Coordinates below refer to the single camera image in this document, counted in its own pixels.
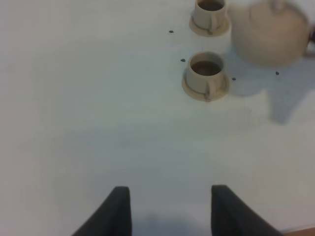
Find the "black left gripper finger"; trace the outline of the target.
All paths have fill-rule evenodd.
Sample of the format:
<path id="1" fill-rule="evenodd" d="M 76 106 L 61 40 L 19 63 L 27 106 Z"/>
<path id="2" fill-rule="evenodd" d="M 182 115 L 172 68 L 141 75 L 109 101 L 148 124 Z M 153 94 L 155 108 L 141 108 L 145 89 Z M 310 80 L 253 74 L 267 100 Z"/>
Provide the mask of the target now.
<path id="1" fill-rule="evenodd" d="M 315 44 L 315 25 L 311 25 L 311 31 L 310 31 L 310 35 L 309 35 L 309 40 L 308 40 L 308 44 Z M 314 58 L 315 57 L 315 51 L 308 51 L 308 49 L 306 49 L 305 51 L 305 57 L 306 58 Z"/>
<path id="2" fill-rule="evenodd" d="M 211 187 L 211 233 L 213 236 L 282 235 L 226 185 Z"/>
<path id="3" fill-rule="evenodd" d="M 115 187 L 94 214 L 74 236 L 131 236 L 132 216 L 130 190 Z"/>

